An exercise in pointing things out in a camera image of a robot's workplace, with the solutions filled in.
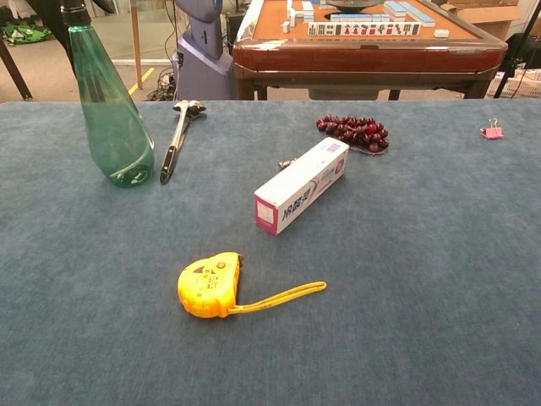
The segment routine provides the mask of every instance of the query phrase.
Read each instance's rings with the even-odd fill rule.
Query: yellow tape measure
[[[268,309],[327,287],[325,282],[307,283],[260,302],[236,304],[238,276],[243,256],[222,252],[186,266],[178,279],[178,298],[184,309],[197,317],[227,317],[237,313]]]

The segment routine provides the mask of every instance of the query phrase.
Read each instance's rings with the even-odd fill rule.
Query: yellow floor line
[[[152,72],[154,72],[154,68],[150,68],[149,70],[147,70],[145,72],[145,74],[143,75],[143,77],[141,78],[141,82],[144,82],[145,80],[147,80],[147,78],[152,74]],[[133,93],[138,89],[137,87],[137,84],[133,85],[131,87],[131,89],[128,91],[128,93],[130,95],[133,95]]]

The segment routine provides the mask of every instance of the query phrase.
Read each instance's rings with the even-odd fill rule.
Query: black stand leg
[[[257,88],[257,100],[267,100],[267,86]]]
[[[389,92],[389,100],[398,100],[400,97],[400,91],[393,90]]]
[[[26,86],[25,80],[23,79],[23,76],[20,74],[19,69],[17,68],[17,65],[15,64],[14,59],[11,58],[11,54],[9,53],[8,48],[6,47],[6,44],[4,43],[2,38],[0,38],[0,58],[2,58],[3,64],[6,65],[6,68],[8,69],[11,79],[13,79],[23,99],[25,100],[31,99],[32,95],[30,91],[28,90],[28,87]]]

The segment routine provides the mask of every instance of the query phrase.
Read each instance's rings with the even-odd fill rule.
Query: white box
[[[279,234],[344,174],[349,145],[327,137],[254,193],[255,223]]]

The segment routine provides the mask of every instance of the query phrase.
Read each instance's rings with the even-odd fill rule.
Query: cable
[[[173,69],[165,68],[158,74],[157,89],[149,93],[146,97],[147,102],[163,102],[174,100],[174,95],[177,90],[177,84],[173,75]]]
[[[535,56],[535,52],[538,50],[538,47],[537,47],[537,44],[535,46],[535,48],[533,49],[533,52],[532,52],[532,55],[530,56],[530,59],[527,61],[527,63],[524,65],[524,70],[522,71],[522,76],[521,76],[521,79],[520,81],[518,82],[518,86],[516,87],[515,91],[513,92],[513,95],[511,96],[511,99],[513,97],[515,97],[516,93],[518,92],[518,90],[521,88],[521,84],[522,84],[522,80],[524,79],[524,75],[526,74],[526,67],[529,66],[532,61],[533,61],[533,57]]]

